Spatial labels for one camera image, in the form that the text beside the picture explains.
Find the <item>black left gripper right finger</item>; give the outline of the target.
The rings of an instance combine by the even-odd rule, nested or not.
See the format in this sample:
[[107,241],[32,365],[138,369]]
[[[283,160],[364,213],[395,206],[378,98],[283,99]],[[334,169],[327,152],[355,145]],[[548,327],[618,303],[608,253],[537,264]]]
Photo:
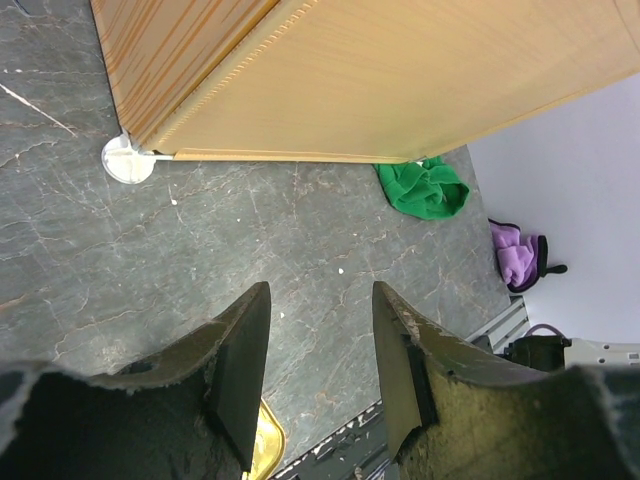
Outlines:
[[403,479],[635,479],[639,371],[546,373],[502,359],[372,291],[379,385]]

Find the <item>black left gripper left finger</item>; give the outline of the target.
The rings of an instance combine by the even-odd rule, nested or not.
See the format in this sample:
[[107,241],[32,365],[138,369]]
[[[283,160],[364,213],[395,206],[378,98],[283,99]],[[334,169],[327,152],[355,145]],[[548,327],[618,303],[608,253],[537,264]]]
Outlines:
[[271,294],[224,312],[114,374],[1,366],[5,479],[238,479],[251,467]]

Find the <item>gold rectangular meat tin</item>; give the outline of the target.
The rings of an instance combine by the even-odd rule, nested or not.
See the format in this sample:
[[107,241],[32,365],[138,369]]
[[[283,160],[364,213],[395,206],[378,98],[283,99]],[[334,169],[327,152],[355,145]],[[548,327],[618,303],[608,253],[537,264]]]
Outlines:
[[259,408],[251,469],[243,473],[242,479],[269,479],[282,461],[285,448],[285,432],[272,410],[262,399]]

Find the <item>wooden cube cabinet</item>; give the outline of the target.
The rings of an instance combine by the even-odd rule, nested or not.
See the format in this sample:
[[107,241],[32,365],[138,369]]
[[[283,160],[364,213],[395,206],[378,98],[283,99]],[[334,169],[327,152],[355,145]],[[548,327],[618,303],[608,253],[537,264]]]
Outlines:
[[94,1],[120,134],[160,161],[398,164],[639,70],[635,1]]

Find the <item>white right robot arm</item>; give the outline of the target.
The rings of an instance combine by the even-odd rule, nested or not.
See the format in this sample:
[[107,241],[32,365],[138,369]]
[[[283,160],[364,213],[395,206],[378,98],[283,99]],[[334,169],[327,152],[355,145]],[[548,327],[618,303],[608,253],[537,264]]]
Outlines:
[[384,282],[373,331],[391,460],[403,479],[635,479],[639,367],[573,363],[527,336],[497,355],[427,319]]

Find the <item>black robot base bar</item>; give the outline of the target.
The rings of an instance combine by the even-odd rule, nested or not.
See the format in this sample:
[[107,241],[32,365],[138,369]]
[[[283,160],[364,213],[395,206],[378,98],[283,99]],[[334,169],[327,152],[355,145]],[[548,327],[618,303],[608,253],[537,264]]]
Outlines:
[[381,400],[271,476],[279,480],[398,478],[398,467],[388,452]]

